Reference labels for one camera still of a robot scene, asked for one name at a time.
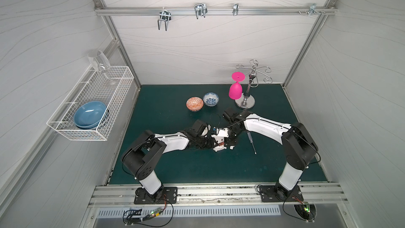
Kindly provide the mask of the white alarm clock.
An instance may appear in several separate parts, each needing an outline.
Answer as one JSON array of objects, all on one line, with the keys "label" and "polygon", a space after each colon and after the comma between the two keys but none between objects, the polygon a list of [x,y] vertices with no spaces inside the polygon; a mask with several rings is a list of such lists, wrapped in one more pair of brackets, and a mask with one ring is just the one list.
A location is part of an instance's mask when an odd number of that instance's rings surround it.
[{"label": "white alarm clock", "polygon": [[228,138],[228,135],[212,135],[211,138],[214,141],[214,147],[213,150],[215,152],[219,152],[222,150],[227,149],[227,147],[225,146],[225,140]]}]

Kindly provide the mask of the clear handle screwdriver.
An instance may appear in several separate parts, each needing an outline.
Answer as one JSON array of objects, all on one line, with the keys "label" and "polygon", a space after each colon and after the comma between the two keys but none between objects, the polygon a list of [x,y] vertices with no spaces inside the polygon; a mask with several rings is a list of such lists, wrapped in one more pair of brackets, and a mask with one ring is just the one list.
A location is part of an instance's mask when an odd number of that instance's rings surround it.
[{"label": "clear handle screwdriver", "polygon": [[248,136],[248,139],[249,139],[249,141],[250,141],[250,143],[251,143],[251,145],[252,145],[254,154],[256,155],[256,154],[257,154],[257,151],[256,151],[256,148],[255,148],[255,146],[254,146],[253,137],[252,137],[251,132],[247,132],[247,136]]}]

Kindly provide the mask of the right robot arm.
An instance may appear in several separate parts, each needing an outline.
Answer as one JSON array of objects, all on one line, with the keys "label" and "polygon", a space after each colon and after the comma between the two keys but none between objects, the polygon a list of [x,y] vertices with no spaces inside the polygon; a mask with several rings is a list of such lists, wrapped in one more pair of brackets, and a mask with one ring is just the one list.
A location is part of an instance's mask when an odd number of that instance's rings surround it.
[{"label": "right robot arm", "polygon": [[232,108],[226,109],[223,117],[229,122],[228,142],[235,140],[242,132],[253,132],[273,139],[284,147],[286,165],[278,179],[277,187],[286,192],[295,188],[319,151],[308,130],[300,122],[292,125],[276,122],[247,110],[237,113]]}]

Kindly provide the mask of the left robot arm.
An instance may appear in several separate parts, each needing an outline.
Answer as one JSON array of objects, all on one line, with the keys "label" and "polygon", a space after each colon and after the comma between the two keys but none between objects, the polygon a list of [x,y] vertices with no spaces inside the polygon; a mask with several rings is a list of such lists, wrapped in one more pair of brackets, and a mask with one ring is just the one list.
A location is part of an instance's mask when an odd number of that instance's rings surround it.
[{"label": "left robot arm", "polygon": [[213,147],[213,139],[208,136],[211,126],[201,120],[185,130],[173,134],[155,134],[144,131],[124,152],[122,165],[133,175],[146,194],[152,198],[162,198],[163,184],[155,173],[155,168],[163,154],[183,151],[194,147]]}]

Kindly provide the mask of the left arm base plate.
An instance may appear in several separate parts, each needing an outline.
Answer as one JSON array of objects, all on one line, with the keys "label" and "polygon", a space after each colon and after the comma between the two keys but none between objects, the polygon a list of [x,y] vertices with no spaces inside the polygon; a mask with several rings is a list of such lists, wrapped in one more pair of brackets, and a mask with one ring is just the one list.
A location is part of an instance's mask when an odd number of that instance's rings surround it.
[{"label": "left arm base plate", "polygon": [[164,204],[177,203],[178,188],[162,186],[154,194],[149,194],[145,189],[139,187],[136,189],[134,199],[135,205],[150,205],[150,204]]}]

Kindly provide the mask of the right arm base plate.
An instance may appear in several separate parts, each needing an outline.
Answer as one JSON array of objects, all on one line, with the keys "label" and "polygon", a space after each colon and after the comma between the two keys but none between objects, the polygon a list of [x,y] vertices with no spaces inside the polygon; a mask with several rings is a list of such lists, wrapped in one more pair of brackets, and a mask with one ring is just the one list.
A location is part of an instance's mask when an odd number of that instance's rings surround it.
[{"label": "right arm base plate", "polygon": [[264,203],[304,202],[302,192],[298,185],[296,185],[291,191],[288,191],[278,184],[259,184],[256,187],[256,190],[260,196],[261,201]]}]

